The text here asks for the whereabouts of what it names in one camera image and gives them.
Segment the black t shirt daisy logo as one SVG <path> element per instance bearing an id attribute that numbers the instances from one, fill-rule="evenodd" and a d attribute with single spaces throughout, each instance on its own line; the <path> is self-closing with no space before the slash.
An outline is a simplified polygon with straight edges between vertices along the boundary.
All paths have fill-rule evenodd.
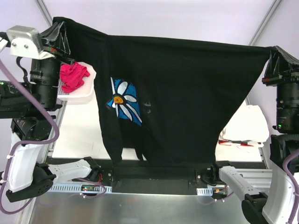
<path id="1" fill-rule="evenodd" d="M 151 164 L 213 163 L 220 132 L 271 47 L 108 35 L 64 17 L 71 58 L 96 71 L 101 135 L 113 163 L 134 148 Z"/>

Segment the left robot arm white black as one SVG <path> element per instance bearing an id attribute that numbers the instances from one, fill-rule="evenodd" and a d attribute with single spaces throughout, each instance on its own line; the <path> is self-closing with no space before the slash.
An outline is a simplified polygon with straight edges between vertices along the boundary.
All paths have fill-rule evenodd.
<path id="1" fill-rule="evenodd" d="M 0 83 L 0 116 L 12 121 L 12 149 L 0 174 L 0 183 L 7 186 L 7 199 L 14 203 L 38 197 L 56 183 L 78 178 L 98 182 L 100 168 L 91 157 L 62 165 L 38 162 L 43 145 L 55 141 L 50 139 L 56 128 L 50 112 L 61 108 L 57 103 L 61 65 L 74 63 L 65 24 L 55 22 L 43 32 L 14 26 L 0 34 L 0 47 L 10 48 L 17 65 L 23 58 L 32 60 L 22 82 Z"/>

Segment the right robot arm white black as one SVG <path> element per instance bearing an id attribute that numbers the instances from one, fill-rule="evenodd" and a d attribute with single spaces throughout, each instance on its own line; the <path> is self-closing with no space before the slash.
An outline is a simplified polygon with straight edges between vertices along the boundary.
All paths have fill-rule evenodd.
<path id="1" fill-rule="evenodd" d="M 272 48 L 262 79 L 277 88 L 276 125 L 271 136 L 273 162 L 268 194 L 252 187 L 229 161 L 217 161 L 198 177 L 209 186 L 227 184 L 241 200 L 242 212 L 251 224 L 299 222 L 299 61 L 279 46 Z"/>

